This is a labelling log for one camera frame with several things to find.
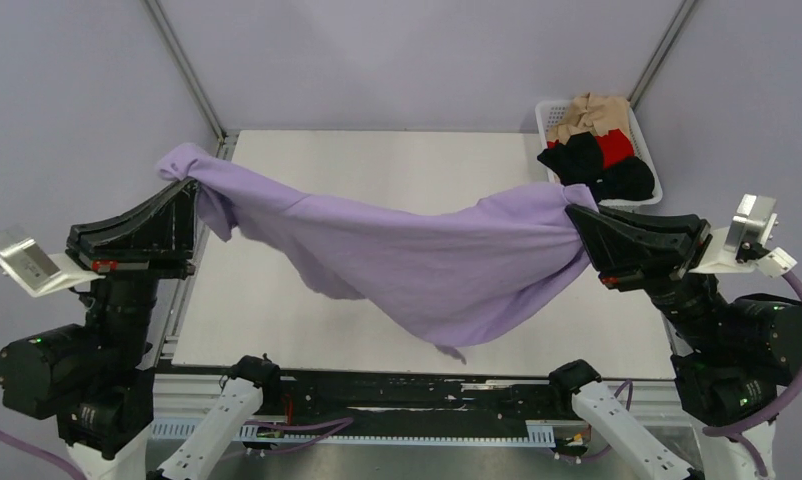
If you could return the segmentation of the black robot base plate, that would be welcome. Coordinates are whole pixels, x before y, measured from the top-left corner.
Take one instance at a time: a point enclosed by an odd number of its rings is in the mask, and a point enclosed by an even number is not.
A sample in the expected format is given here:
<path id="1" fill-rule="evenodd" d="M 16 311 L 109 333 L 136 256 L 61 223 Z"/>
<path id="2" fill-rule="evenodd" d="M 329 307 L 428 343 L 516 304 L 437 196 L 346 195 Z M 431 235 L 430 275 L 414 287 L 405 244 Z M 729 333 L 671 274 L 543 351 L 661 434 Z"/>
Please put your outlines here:
<path id="1" fill-rule="evenodd" d="M 530 421 L 585 426 L 544 377 L 285 370 L 259 417 L 306 426 L 350 418 L 364 436 L 512 438 Z"/>

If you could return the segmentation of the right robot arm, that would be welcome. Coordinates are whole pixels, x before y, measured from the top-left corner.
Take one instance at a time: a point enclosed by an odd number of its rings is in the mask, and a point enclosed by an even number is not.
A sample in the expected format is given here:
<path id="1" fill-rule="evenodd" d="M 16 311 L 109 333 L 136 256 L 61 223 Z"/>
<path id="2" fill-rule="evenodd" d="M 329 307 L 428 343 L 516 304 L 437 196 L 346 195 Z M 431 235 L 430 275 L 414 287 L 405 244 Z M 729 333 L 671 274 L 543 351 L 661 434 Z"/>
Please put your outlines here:
<path id="1" fill-rule="evenodd" d="M 771 479 L 779 414 L 802 391 L 802 282 L 795 259 L 770 247 L 773 198 L 745 195 L 730 225 L 571 205 L 600 282 L 642 291 L 687 353 L 674 384 L 702 451 L 694 467 L 622 405 L 583 360 L 551 372 L 548 403 L 577 415 L 642 479 Z"/>

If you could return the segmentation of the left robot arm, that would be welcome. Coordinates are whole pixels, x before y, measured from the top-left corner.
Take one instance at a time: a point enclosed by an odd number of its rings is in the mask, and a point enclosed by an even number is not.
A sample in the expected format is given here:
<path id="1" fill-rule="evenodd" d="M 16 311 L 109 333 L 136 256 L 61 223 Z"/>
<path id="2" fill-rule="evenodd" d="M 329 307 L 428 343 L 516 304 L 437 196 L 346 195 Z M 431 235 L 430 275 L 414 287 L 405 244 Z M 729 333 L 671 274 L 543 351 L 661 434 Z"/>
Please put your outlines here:
<path id="1" fill-rule="evenodd" d="M 57 422 L 74 478 L 205 479 L 249 418 L 283 400 L 279 367 L 245 356 L 225 375 L 215 405 L 157 469 L 145 454 L 154 414 L 153 368 L 141 363 L 159 284 L 194 271 L 198 181 L 171 183 L 131 210 L 74 225 L 49 255 L 20 228 L 0 233 L 0 268 L 30 296 L 71 291 L 83 324 L 11 342 L 0 351 L 3 404 Z"/>

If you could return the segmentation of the purple t shirt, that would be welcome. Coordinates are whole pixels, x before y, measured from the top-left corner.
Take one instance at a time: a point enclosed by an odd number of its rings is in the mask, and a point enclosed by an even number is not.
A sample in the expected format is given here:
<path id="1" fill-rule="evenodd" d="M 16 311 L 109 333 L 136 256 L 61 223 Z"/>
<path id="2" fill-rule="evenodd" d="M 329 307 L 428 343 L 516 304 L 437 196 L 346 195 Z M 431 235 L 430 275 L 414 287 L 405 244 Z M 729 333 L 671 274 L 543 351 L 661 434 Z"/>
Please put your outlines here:
<path id="1" fill-rule="evenodd" d="M 219 239 L 240 233 L 282 253 L 313 292 L 368 300 L 455 358 L 529 320 L 589 264 L 566 213 L 597 210 L 584 185 L 532 183 L 420 215 L 305 193 L 192 143 L 157 170 L 198 183 L 197 215 Z"/>

